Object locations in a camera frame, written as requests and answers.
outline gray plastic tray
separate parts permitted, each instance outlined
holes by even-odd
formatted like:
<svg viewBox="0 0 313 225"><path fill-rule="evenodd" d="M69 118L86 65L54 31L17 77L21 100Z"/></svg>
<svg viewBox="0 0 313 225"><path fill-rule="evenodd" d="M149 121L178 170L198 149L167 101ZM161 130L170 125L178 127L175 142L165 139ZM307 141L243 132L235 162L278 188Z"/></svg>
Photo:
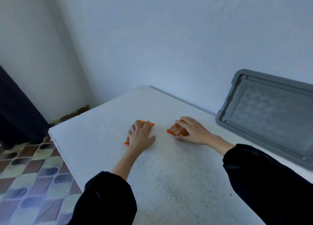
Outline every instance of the gray plastic tray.
<svg viewBox="0 0 313 225"><path fill-rule="evenodd" d="M313 169L313 85L239 70L216 122L259 146Z"/></svg>

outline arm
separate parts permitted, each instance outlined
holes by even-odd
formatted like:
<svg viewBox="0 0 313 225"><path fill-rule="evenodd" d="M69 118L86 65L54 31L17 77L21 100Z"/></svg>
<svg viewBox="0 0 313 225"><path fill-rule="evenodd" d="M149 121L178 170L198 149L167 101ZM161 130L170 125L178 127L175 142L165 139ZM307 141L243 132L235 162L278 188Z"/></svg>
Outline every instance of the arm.
<svg viewBox="0 0 313 225"><path fill-rule="evenodd" d="M176 139L207 145L224 156L223 167L234 191L267 225L311 223L310 182L252 146L234 146L211 134L196 120L182 119L185 122L176 123L190 135Z"/></svg>
<svg viewBox="0 0 313 225"><path fill-rule="evenodd" d="M155 140L148 137L148 127L149 122L140 128L138 121L131 126L125 154L111 173L102 171L86 183L68 225L133 223L137 204L126 180L136 159Z"/></svg>

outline patterned floor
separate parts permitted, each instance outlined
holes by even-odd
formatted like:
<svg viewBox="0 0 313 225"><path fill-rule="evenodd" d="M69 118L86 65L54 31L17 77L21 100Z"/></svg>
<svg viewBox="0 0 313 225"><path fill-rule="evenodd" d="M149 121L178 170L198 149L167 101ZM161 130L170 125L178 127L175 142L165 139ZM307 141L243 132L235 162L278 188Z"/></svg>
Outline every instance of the patterned floor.
<svg viewBox="0 0 313 225"><path fill-rule="evenodd" d="M89 110L86 106L53 122L59 124ZM63 225L81 195L49 137L39 145L0 147L0 225Z"/></svg>

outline person's left arm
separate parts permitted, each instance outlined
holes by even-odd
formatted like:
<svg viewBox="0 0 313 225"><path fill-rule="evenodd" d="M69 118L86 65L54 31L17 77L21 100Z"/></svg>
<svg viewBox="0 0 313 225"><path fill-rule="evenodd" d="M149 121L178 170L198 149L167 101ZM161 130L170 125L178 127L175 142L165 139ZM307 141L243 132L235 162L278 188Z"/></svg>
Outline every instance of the person's left arm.
<svg viewBox="0 0 313 225"><path fill-rule="evenodd" d="M110 172L100 172L86 183L78 199L69 225L87 223L132 224L137 204L130 185L129 172L140 154L149 148L155 136L148 137L149 121L140 128L139 122L128 131L129 146Z"/></svg>

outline orange snack package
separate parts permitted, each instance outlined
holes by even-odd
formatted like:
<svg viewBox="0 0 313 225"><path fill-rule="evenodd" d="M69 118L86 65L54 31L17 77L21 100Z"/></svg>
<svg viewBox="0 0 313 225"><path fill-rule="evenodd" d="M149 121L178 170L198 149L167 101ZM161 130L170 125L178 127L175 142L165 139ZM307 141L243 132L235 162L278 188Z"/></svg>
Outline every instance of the orange snack package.
<svg viewBox="0 0 313 225"><path fill-rule="evenodd" d="M146 121L142 121L142 120L138 120L139 121L139 125L141 128L143 128L143 126L145 125ZM152 127L154 126L154 123L150 123L149 128L148 128L148 132L151 132ZM124 142L124 145L128 145L129 146L129 136L127 136L126 141Z"/></svg>
<svg viewBox="0 0 313 225"><path fill-rule="evenodd" d="M187 130L185 128L183 128L182 126L180 126L177 123L173 124L173 126L170 127L170 129L167 129L166 132L168 132L169 134L172 134L174 136L189 136L189 132L187 132Z"/></svg>

